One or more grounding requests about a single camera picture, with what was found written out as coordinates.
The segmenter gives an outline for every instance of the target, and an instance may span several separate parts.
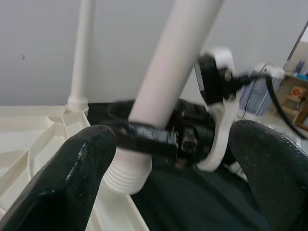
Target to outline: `white pole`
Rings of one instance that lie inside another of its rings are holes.
[[[129,115],[129,121],[164,128],[223,0],[177,0]],[[152,169],[150,156],[117,149],[104,175],[114,191],[133,194]]]
[[[72,111],[84,111],[88,108],[87,68],[92,41],[95,0],[81,0],[77,29],[74,70],[71,94],[67,107]]]

